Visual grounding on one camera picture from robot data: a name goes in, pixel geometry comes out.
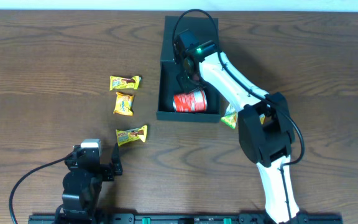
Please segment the orange yellow biscuit packet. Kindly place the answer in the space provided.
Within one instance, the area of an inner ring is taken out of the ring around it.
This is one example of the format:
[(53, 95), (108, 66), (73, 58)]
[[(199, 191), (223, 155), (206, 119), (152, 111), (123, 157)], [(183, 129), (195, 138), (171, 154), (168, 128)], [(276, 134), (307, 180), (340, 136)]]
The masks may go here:
[(124, 116), (132, 116), (132, 104), (134, 101), (134, 95), (126, 95), (123, 93), (116, 93), (116, 104), (114, 107), (114, 114), (121, 114)]

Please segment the green yellow snack packet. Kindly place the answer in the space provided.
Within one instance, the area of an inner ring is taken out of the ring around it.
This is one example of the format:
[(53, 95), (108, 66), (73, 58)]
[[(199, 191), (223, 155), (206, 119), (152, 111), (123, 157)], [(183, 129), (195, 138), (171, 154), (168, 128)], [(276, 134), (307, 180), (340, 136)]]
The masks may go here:
[(224, 116), (221, 118), (221, 121), (228, 125), (230, 128), (235, 129), (237, 126), (237, 117), (238, 112), (236, 111), (233, 105), (228, 104)]

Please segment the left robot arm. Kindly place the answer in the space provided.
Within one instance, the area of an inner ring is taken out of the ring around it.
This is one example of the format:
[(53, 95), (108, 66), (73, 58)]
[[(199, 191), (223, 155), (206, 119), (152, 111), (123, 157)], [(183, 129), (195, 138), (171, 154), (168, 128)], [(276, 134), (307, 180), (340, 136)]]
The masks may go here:
[(119, 145), (115, 144), (108, 164), (100, 163), (101, 142), (86, 139), (73, 146), (64, 159), (69, 173), (63, 178), (63, 203), (56, 209), (54, 223), (102, 223), (104, 215), (96, 207), (103, 182), (122, 175)]

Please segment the yellow snack bag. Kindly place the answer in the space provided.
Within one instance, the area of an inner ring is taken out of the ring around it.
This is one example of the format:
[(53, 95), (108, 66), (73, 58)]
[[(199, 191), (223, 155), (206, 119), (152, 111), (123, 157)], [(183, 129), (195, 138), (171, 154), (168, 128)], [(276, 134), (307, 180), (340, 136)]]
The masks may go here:
[(264, 124), (265, 118), (266, 118), (266, 116), (265, 116), (264, 114), (261, 114), (261, 115), (259, 116), (259, 119), (260, 119), (260, 123), (261, 123), (261, 124)]

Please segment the red Pringles can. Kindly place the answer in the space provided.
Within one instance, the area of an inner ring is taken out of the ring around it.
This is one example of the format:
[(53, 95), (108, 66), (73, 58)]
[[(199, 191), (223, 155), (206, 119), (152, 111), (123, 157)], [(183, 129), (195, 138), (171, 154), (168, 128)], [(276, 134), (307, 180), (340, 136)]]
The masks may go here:
[(204, 90), (181, 93), (173, 96), (173, 108), (179, 113), (204, 112), (208, 108)]

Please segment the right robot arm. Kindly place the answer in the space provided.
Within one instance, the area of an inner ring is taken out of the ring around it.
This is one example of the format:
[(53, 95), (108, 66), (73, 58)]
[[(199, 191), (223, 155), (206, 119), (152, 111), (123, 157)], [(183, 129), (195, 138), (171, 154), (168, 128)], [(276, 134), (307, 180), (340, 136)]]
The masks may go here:
[(185, 93), (209, 84), (234, 107), (239, 143), (259, 170), (267, 215), (275, 223), (292, 221), (300, 209), (290, 180), (291, 144), (303, 136), (290, 117), (285, 97), (254, 85), (212, 40), (200, 44), (177, 39), (173, 50), (184, 69), (179, 79)]

